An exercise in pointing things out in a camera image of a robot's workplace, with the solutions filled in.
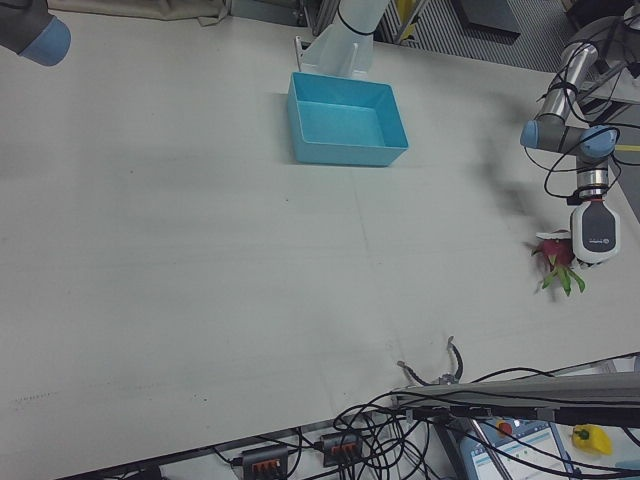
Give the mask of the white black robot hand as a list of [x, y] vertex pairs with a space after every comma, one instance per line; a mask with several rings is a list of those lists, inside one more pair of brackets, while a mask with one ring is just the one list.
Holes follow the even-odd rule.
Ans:
[[599, 265], [620, 251], [620, 216], [603, 198], [585, 200], [571, 211], [567, 229], [537, 232], [536, 238], [542, 245], [558, 243], [567, 250], [563, 256], [571, 258], [570, 265]]

